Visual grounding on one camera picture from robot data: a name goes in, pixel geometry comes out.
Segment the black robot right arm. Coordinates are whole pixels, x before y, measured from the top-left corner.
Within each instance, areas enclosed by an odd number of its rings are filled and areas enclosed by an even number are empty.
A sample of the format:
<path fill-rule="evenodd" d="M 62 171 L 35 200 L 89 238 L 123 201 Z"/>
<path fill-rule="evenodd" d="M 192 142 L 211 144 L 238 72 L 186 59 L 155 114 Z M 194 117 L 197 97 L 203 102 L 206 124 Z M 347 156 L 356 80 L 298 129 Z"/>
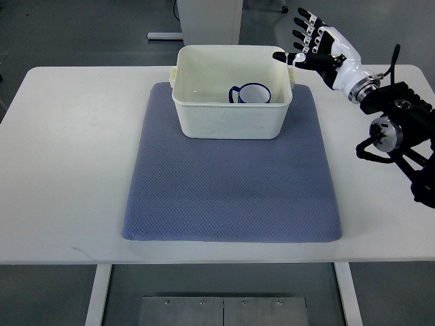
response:
<path fill-rule="evenodd" d="M 366 115 L 382 113 L 357 145 L 357 157 L 396 164 L 411 181 L 414 201 L 434 208 L 434 154 L 426 158 L 414 150 L 426 141 L 434 149 L 434 108 L 403 81 L 371 88 L 356 99 Z"/>

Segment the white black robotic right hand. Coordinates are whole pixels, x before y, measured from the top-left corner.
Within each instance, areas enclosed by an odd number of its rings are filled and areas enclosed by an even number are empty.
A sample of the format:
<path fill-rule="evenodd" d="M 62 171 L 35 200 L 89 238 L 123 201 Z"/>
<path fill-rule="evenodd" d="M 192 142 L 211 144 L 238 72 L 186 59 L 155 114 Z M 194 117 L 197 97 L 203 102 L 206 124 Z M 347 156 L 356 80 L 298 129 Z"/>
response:
<path fill-rule="evenodd" d="M 273 58 L 295 68 L 315 71 L 331 90 L 339 90 L 353 103 L 380 87 L 380 76 L 366 68 L 358 51 L 334 27 L 304 8 L 298 8 L 292 31 L 299 39 L 297 52 L 274 52 Z"/>

